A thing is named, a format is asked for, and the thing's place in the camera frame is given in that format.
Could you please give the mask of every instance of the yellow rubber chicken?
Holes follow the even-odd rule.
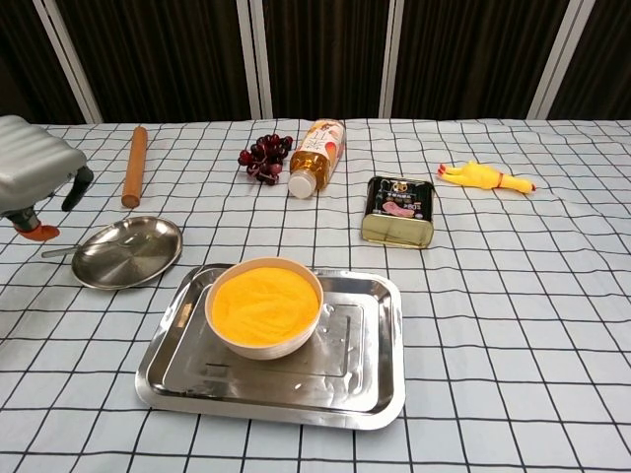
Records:
[[[504,174],[474,161],[470,161],[462,168],[448,168],[445,165],[440,165],[438,176],[454,184],[480,187],[481,189],[514,189],[524,194],[529,194],[536,189],[529,180]]]

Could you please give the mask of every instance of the dark red grapes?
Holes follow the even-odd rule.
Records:
[[[283,170],[283,160],[289,156],[294,139],[291,136],[280,138],[276,133],[261,136],[248,150],[239,153],[239,164],[245,172],[259,182],[274,185],[278,174]]]

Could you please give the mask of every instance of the yellow food in bowl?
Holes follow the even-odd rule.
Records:
[[[211,308],[215,329],[233,343],[269,346],[306,330],[319,313],[314,287],[282,268],[255,268],[221,285]]]

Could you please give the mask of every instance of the table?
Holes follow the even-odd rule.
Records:
[[[120,205],[136,124],[48,126],[96,181],[40,204],[44,245],[0,227],[1,472],[513,472],[631,469],[631,121],[347,120],[329,186],[287,198],[238,169],[238,150],[303,120],[146,125],[141,205]],[[528,196],[436,179],[469,160],[527,177]],[[431,247],[362,241],[377,174],[436,184]],[[43,249],[129,215],[183,229],[181,260],[143,287],[80,287]],[[376,432],[148,409],[134,373],[193,267],[281,255],[391,278],[403,298],[407,402]]]

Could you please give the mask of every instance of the rectangular metal tray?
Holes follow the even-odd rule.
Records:
[[[373,274],[315,271],[324,307],[314,335],[274,361],[231,352],[212,332],[206,294],[229,265],[182,281],[136,373],[147,404],[173,411],[379,429],[405,400],[401,298]]]

